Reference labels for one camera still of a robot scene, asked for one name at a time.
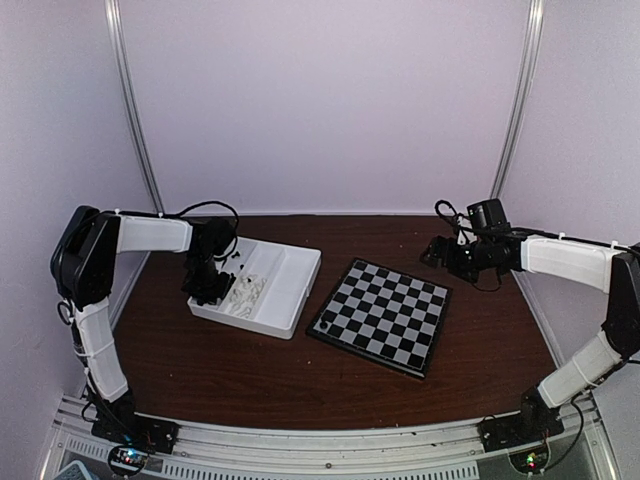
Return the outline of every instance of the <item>robotic arm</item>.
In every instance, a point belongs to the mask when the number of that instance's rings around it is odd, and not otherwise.
[[[438,202],[436,210],[442,204]],[[590,285],[609,295],[601,330],[573,358],[522,396],[516,415],[485,420],[479,430],[486,451],[538,441],[563,431],[561,405],[594,388],[640,351],[640,244],[603,245],[563,234],[512,228],[500,200],[468,207],[467,219],[440,214],[458,238],[436,237],[421,260],[444,266],[453,275],[476,283],[482,270],[495,268],[546,273]]]
[[[85,367],[89,400],[96,406],[92,433],[118,443],[144,439],[144,447],[170,453],[177,424],[134,414],[133,393],[122,373],[108,318],[116,256],[123,252],[187,252],[182,290],[201,303],[224,298],[234,276],[221,271],[237,243],[236,225],[144,213],[100,212],[82,206],[71,218],[51,259],[64,301],[58,306],[71,327]]]

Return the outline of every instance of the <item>white wall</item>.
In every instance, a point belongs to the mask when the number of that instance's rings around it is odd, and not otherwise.
[[[520,226],[640,242],[640,3],[547,2],[540,57],[503,195]],[[606,297],[529,275],[565,359],[598,331]],[[626,479],[638,479],[640,368],[596,391]]]
[[[49,258],[76,206],[150,209],[101,2],[0,2],[0,478],[33,478],[81,381]],[[118,265],[114,297],[139,265]]]
[[[488,195],[528,0],[122,2],[168,211],[433,211]]]

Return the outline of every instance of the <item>dark wood surface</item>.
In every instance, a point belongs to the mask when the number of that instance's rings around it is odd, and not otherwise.
[[[511,276],[482,293],[418,262],[448,227],[430,217],[243,218],[243,236],[322,250],[292,340],[190,314],[183,256],[153,254],[117,326],[140,412],[243,427],[348,429],[429,424],[514,410],[554,366]],[[354,256],[449,286],[453,297],[425,380],[305,335]],[[495,277],[486,273],[483,286]]]

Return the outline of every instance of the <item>checkered board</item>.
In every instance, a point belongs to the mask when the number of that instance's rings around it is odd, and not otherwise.
[[[355,259],[307,334],[424,378],[449,289]]]

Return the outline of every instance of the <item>white tray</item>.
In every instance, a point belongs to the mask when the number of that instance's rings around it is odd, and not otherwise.
[[[229,257],[221,270],[236,282],[218,305],[198,305],[189,298],[191,313],[233,327],[290,339],[320,268],[320,251],[248,238],[238,239],[239,255]],[[266,282],[250,313],[234,312],[233,290],[249,275]]]

